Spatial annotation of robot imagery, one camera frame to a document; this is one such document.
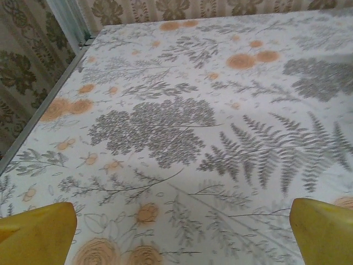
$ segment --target gray fern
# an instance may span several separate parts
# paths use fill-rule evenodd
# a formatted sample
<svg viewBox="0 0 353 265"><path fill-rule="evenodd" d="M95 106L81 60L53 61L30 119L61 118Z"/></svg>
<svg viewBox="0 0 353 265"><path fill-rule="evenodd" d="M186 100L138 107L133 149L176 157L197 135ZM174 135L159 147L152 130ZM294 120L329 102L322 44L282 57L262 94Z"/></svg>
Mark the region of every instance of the gray fern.
<svg viewBox="0 0 353 265"><path fill-rule="evenodd" d="M220 133L223 149L212 146L213 154L207 153L198 170L217 171L219 175L228 173L238 181L239 165L243 165L243 174L251 185L253 175L257 175L260 185L266 189L270 177L281 169L281 191L288 194L293 179L301 173L303 186L308 192L314 192L319 177L333 164L338 163L351 172L347 154L353 155L353 145L347 140L338 123L332 134L312 113L308 113L312 129L302 127L277 114L271 114L284 127L274 130L248 116L243 120L250 131L232 124L237 140L233 141L224 132Z"/></svg>

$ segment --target wallpaper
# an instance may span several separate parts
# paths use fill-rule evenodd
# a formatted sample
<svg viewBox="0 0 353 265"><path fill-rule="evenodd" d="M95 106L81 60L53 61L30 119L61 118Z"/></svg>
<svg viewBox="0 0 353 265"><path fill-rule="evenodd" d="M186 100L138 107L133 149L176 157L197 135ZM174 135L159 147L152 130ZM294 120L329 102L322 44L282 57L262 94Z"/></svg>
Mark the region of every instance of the wallpaper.
<svg viewBox="0 0 353 265"><path fill-rule="evenodd" d="M94 33L105 25L351 7L351 0L76 0Z"/></svg>
<svg viewBox="0 0 353 265"><path fill-rule="evenodd" d="M0 153L4 155L75 54L45 0L3 0L0 14Z"/></svg>
<svg viewBox="0 0 353 265"><path fill-rule="evenodd" d="M353 209L353 9L106 26L0 176L57 202L66 264L303 264L307 197Z"/></svg>

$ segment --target floral bedsheet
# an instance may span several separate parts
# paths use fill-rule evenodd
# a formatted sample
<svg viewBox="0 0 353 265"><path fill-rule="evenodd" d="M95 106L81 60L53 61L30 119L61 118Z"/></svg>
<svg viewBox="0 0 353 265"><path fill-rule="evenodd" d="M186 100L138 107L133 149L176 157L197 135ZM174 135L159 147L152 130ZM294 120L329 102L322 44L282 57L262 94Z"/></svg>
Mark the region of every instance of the floral bedsheet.
<svg viewBox="0 0 353 265"><path fill-rule="evenodd" d="M353 9L106 26L0 177L74 204L67 264L303 264L288 215L353 209Z"/></svg>

